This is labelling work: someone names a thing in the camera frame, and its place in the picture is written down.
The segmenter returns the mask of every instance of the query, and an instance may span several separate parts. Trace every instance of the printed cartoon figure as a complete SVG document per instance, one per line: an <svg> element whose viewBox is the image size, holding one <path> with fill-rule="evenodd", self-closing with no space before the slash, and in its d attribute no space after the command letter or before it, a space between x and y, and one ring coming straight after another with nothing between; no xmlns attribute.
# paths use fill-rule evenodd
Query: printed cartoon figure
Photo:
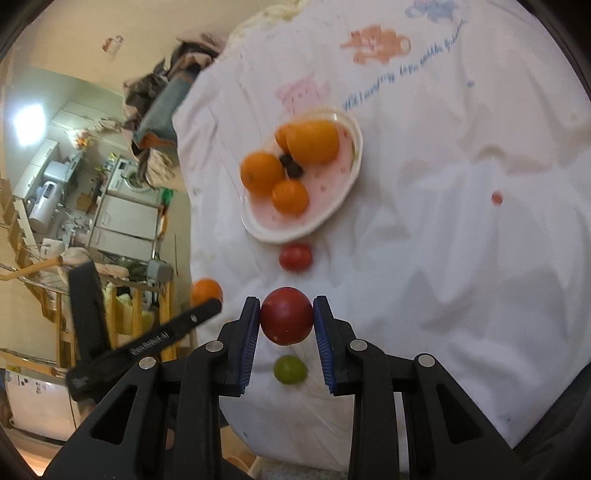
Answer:
<svg viewBox="0 0 591 480"><path fill-rule="evenodd" d="M281 101L285 111L295 116L326 103L330 96L330 85L325 83L319 88L314 74L311 74L279 87L275 96Z"/></svg>
<svg viewBox="0 0 591 480"><path fill-rule="evenodd" d="M410 52L410 40L392 29L382 30L379 25L371 25L351 32L351 39L340 47L357 49L353 57L355 63L364 65L367 59L376 59L386 65L392 57Z"/></svg>
<svg viewBox="0 0 591 480"><path fill-rule="evenodd" d="M442 2L441 0L414 0L411 7L404 13L408 18L422 17L427 14L427 18L432 22L437 22L440 18L453 20L453 11L457 9L453 0Z"/></svg>

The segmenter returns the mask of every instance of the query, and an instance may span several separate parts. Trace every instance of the orange fruit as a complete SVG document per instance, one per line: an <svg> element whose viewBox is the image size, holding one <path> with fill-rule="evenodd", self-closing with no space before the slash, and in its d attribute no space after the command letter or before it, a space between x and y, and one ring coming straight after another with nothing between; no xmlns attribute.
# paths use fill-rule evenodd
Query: orange fruit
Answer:
<svg viewBox="0 0 591 480"><path fill-rule="evenodd" d="M283 215L300 215L308 208L308 191L299 180L283 180L271 193L273 206Z"/></svg>
<svg viewBox="0 0 591 480"><path fill-rule="evenodd" d="M202 278L193 284L191 289L191 305L196 307L208 300L222 301L223 292L220 284L212 278Z"/></svg>
<svg viewBox="0 0 591 480"><path fill-rule="evenodd" d="M251 153L240 165L242 184L258 197L269 196L273 187L284 178L285 172L279 158L267 152Z"/></svg>
<svg viewBox="0 0 591 480"><path fill-rule="evenodd" d="M339 132L328 120L292 124L286 139L290 155L299 164L328 163L339 153Z"/></svg>
<svg viewBox="0 0 591 480"><path fill-rule="evenodd" d="M289 153L290 150L287 147L287 132L291 128L291 124L281 125L275 132L275 141L277 145L281 147L283 153Z"/></svg>

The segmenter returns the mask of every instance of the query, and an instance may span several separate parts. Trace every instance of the white bedsheet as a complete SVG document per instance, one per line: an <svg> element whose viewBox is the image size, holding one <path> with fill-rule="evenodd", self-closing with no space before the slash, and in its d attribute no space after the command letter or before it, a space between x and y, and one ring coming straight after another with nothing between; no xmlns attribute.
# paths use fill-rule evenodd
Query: white bedsheet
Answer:
<svg viewBox="0 0 591 480"><path fill-rule="evenodd" d="M205 70L179 107L191 274L225 294L200 338L238 318L246 296L326 295L358 337L434 354L514 446L590 359L591 107L514 0L412 1L314 0ZM355 63L363 52L341 45L373 24L410 52ZM315 103L346 108L365 151L345 204L309 239L312 269L296 276L244 230L238 168ZM296 387L272 374L290 351L310 369ZM280 347L261 333L246 394L222 409L259 455L347 467L352 399L329 395L313 335Z"/></svg>

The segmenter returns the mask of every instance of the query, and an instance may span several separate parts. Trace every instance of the kitchen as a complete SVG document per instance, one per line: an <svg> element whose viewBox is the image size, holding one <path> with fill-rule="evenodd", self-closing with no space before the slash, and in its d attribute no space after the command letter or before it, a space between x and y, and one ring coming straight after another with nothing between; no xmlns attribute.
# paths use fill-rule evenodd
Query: kitchen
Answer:
<svg viewBox="0 0 591 480"><path fill-rule="evenodd" d="M29 92L9 97L15 138L5 162L23 242L35 253L40 247L41 258L84 247L103 262L152 259L163 192L138 182L137 163L120 131L122 96L34 67L21 77L38 90L40 84L45 91L64 90L59 109L49 105L55 113ZM19 87L26 90L27 83ZM58 96L49 98L55 103Z"/></svg>

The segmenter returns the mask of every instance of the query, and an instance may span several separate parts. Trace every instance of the pile of clothes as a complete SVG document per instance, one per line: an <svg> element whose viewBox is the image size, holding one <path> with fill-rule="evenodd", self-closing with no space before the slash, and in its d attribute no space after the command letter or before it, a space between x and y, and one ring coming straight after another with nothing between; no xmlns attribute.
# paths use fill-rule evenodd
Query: pile of clothes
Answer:
<svg viewBox="0 0 591 480"><path fill-rule="evenodd" d="M195 78L213 63L225 42L210 33L185 35L178 40L180 45L168 62L163 59L151 73L124 83L122 132L139 162L140 181L152 187L184 190L172 116Z"/></svg>

